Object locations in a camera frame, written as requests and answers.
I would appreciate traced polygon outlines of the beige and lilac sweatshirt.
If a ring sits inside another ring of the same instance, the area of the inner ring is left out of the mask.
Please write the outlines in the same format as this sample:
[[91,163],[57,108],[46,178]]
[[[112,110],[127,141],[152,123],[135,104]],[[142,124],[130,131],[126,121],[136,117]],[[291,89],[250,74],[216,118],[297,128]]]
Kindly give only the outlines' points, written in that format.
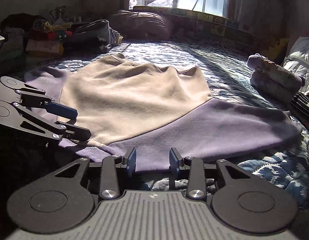
[[200,68],[178,70],[129,61],[117,53],[76,72],[41,67],[24,75],[78,112],[88,139],[60,147],[93,161],[137,151],[137,171],[166,170],[168,154],[210,162],[294,144],[301,128],[289,113],[214,99]]

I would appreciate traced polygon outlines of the mauve pillow by window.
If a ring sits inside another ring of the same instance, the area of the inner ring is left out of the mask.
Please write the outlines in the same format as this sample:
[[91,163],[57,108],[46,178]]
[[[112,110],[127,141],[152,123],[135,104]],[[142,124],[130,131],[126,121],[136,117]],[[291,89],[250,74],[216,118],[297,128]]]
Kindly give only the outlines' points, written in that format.
[[124,38],[165,41],[170,38],[172,23],[152,12],[119,11],[108,19],[110,27]]

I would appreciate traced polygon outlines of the blue white quilted bedspread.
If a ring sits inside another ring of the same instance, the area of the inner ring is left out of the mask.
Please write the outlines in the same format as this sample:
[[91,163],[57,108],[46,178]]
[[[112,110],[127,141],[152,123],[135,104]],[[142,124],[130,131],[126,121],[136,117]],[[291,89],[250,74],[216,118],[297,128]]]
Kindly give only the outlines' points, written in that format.
[[[128,59],[137,62],[150,61],[162,66],[198,66],[215,98],[249,106],[273,107],[272,103],[248,84],[252,72],[246,66],[246,55],[225,43],[125,41],[113,48],[111,53],[123,53]],[[308,142],[309,132],[303,128],[302,141],[298,146],[251,153],[235,157],[232,162],[286,190],[297,199],[300,208],[307,209]]]

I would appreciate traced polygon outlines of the folded floral lilac garment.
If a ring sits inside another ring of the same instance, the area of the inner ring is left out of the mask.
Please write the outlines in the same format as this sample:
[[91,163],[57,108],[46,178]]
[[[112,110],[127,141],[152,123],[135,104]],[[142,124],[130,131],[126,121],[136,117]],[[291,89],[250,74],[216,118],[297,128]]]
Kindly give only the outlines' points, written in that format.
[[253,70],[251,86],[282,103],[290,103],[293,96],[305,85],[303,77],[293,74],[260,54],[249,56],[247,66]]

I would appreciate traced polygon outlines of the grey folded clothes pile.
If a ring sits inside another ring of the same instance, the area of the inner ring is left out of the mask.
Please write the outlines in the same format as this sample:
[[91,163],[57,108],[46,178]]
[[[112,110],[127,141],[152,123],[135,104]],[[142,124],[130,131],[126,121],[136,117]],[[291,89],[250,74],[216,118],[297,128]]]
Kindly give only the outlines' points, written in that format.
[[120,45],[122,40],[122,35],[110,27],[108,20],[97,20],[78,27],[64,43],[64,48],[105,54]]

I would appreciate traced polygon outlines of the colourful alphabet foam bumper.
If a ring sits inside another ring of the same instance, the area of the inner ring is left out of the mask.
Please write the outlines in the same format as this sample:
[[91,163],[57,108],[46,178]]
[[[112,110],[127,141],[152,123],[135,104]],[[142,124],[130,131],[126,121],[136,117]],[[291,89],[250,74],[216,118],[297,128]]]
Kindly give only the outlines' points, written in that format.
[[246,51],[261,51],[266,42],[250,33],[250,27],[222,16],[186,9],[135,6],[134,12],[149,12],[167,18],[173,35],[191,40],[226,42]]

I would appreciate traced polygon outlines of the black white striped folded shirt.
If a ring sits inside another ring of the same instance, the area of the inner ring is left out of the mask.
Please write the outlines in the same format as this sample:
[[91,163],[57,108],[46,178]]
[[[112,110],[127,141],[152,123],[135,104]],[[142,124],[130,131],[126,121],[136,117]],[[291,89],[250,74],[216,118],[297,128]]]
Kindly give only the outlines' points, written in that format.
[[291,101],[291,106],[309,122],[309,95],[296,93]]

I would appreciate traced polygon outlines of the white quilted duvet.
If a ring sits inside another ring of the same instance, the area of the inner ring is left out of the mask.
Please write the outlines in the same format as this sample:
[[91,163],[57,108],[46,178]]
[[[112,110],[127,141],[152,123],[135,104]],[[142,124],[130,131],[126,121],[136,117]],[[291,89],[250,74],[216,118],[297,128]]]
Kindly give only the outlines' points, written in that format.
[[309,37],[299,37],[285,57],[283,67],[305,79],[300,92],[309,94]]

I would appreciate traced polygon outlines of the yellow plush toy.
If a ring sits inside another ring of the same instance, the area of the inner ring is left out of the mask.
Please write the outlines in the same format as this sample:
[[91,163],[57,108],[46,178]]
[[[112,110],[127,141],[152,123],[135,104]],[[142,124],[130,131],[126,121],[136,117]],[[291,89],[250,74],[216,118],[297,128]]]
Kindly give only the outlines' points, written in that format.
[[286,55],[288,42],[289,40],[287,38],[281,38],[273,46],[268,48],[264,56],[277,64],[281,64]]

